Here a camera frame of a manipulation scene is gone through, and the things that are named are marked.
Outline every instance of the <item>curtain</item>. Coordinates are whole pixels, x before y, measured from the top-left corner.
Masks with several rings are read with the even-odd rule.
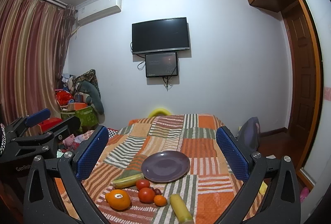
[[[0,103],[6,124],[44,108],[60,117],[54,89],[67,54],[64,33],[70,23],[64,15],[73,9],[41,0],[0,0]]]

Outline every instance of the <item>small wall-mounted screen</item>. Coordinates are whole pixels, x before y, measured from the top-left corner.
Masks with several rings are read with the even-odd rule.
[[[177,53],[146,54],[146,77],[178,75]]]
[[[132,24],[132,54],[190,49],[186,18]]]

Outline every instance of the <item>brown door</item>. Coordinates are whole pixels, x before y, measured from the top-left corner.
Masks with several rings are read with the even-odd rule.
[[[312,125],[316,65],[312,38],[300,4],[283,14],[292,56],[293,95],[289,134],[305,145]]]

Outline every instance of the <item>door frame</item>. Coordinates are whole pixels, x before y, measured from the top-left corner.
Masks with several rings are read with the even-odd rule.
[[[301,155],[301,158],[299,160],[299,163],[296,169],[297,175],[300,177],[300,179],[304,182],[304,184],[311,190],[313,188],[313,184],[311,181],[300,171],[300,169],[303,167],[303,165],[306,163],[306,160],[309,156],[309,153],[311,151],[313,142],[316,137],[317,133],[317,128],[319,125],[319,120],[320,120],[320,114],[321,114],[321,109],[322,109],[322,101],[323,101],[323,62],[322,62],[322,54],[321,54],[321,48],[319,44],[319,39],[317,35],[317,30],[315,27],[315,23],[312,19],[312,15],[310,13],[310,10],[308,8],[308,5],[305,0],[297,0],[298,2],[295,2],[285,8],[281,13],[282,16],[284,17],[284,13],[288,11],[289,9],[293,8],[295,5],[298,3],[300,4],[305,19],[307,21],[308,25],[308,30],[310,32],[310,35],[312,37],[312,45],[313,45],[313,52],[314,52],[314,57],[315,57],[315,64],[316,64],[316,92],[315,92],[315,107],[314,107],[314,112],[313,112],[313,118],[312,118],[312,125],[309,131],[309,135],[307,138],[306,145],[304,147],[303,153]],[[291,104],[291,114],[290,114],[290,123],[293,117],[293,105],[294,105],[294,97],[295,97],[295,68],[294,68],[294,55],[293,55],[293,47],[292,47],[292,42],[291,42],[291,37],[289,35],[289,29],[288,25],[284,19],[286,31],[287,31],[287,36],[289,39],[290,43],[290,50],[291,50],[291,60],[292,60],[292,73],[293,73],[293,93],[292,93],[292,104]]]

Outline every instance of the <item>screw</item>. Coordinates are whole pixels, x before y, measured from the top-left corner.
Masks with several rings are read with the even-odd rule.
[[[259,159],[261,157],[261,153],[260,152],[257,152],[257,151],[254,151],[252,153],[253,157],[256,158],[256,159]]]
[[[66,153],[63,154],[65,158],[70,158],[72,156],[72,152],[68,151]]]
[[[41,160],[41,156],[40,155],[34,157],[34,161],[40,161],[40,160]]]
[[[286,162],[290,162],[290,161],[291,161],[291,158],[290,158],[289,156],[284,156],[284,160],[285,160]]]

